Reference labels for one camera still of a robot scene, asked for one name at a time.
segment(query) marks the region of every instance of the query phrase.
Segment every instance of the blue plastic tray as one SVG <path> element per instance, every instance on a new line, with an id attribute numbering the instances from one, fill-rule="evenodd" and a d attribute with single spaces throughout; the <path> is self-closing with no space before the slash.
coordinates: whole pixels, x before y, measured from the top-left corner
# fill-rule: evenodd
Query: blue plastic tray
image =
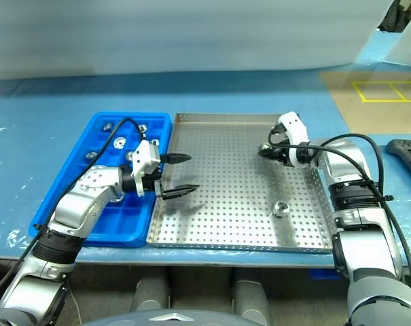
<path id="1" fill-rule="evenodd" d="M 35 236 L 37 233 L 34 224 L 42 224 L 46 220 L 56 199 L 87 166 L 89 160 L 85 158 L 86 154 L 91 151 L 98 152 L 103 146 L 110 134 L 110 132 L 103 131 L 103 126 L 111 122 L 114 127 L 124 117 L 132 117 L 138 124 L 145 124 L 147 126 L 147 139 L 158 139 L 160 153 L 166 153 L 172 129 L 171 117 L 168 114 L 101 112 L 94 115 L 36 212 L 29 227 L 31 236 Z M 134 150 L 139 144 L 139 135 L 131 123 L 125 122 L 113 139 L 116 137 L 126 138 L 124 148 L 116 149 L 113 143 L 109 144 L 96 164 L 120 166 L 128 163 L 125 154 L 127 151 Z M 155 194 L 147 192 L 144 197 L 139 198 L 136 193 L 131 193 L 126 194 L 123 201 L 119 203 L 109 203 L 85 244 L 100 247 L 143 246 L 146 243 L 155 201 Z"/>

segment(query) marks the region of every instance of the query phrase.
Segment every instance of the black controller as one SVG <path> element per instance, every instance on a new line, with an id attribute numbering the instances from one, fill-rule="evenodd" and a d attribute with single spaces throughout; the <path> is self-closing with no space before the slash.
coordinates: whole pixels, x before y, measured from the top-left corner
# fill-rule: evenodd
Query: black controller
<path id="1" fill-rule="evenodd" d="M 411 170 L 411 140 L 393 139 L 388 143 L 387 151 L 399 156 Z"/>

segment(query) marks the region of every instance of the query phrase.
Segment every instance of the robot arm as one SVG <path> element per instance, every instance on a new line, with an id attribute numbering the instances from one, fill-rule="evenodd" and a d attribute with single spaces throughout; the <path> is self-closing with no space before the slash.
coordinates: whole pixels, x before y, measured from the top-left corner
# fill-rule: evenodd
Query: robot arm
<path id="1" fill-rule="evenodd" d="M 109 202 L 121 201 L 127 192 L 143 196 L 154 191 L 163 199 L 184 196 L 197 185 L 165 190 L 160 183 L 160 163 L 181 163 L 191 157 L 166 154 L 156 144 L 142 140 L 131 155 L 132 168 L 92 166 L 65 194 L 41 236 L 25 257 L 0 301 L 0 324 L 19 326 L 53 324 L 60 312 L 66 281 L 75 267 L 83 242 Z"/>
<path id="2" fill-rule="evenodd" d="M 310 145 L 306 127 L 294 112 L 279 118 L 260 155 L 324 172 L 338 230 L 332 237 L 334 263 L 350 281 L 350 325 L 411 325 L 411 288 L 399 281 L 401 256 L 387 214 L 369 186 L 374 183 L 334 153 L 288 145 Z M 370 176 L 364 155 L 350 141 L 337 140 L 328 147 L 352 158 Z"/>

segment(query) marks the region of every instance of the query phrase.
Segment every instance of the blue table surface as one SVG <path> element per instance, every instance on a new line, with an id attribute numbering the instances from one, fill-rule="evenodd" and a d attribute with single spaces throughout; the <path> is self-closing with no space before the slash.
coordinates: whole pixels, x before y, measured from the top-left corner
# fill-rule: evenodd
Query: blue table surface
<path id="1" fill-rule="evenodd" d="M 330 70 L 411 71 L 380 63 L 397 34 L 375 33 L 353 65 Z M 348 132 L 319 69 L 153 73 L 0 81 L 0 257 L 19 256 L 30 221 L 90 118 L 99 111 L 284 113 L 296 111 L 312 139 Z M 411 135 L 372 135 L 385 145 Z M 374 156 L 366 144 L 373 175 Z M 411 248 L 411 174 L 385 154 L 386 193 Z M 332 266 L 330 254 L 200 249 L 84 248 L 79 261 L 110 264 Z"/>

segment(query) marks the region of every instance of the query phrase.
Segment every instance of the perforated metal tray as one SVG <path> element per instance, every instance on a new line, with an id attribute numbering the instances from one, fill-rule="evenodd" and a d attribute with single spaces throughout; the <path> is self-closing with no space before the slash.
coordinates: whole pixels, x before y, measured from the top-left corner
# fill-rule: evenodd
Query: perforated metal tray
<path id="1" fill-rule="evenodd" d="M 166 165 L 163 184 L 199 184 L 157 200 L 147 241 L 158 247 L 330 252 L 332 213 L 315 169 L 295 169 L 257 151 L 278 115 L 178 114 L 169 152 L 193 158 Z M 290 206 L 275 217 L 275 202 Z"/>

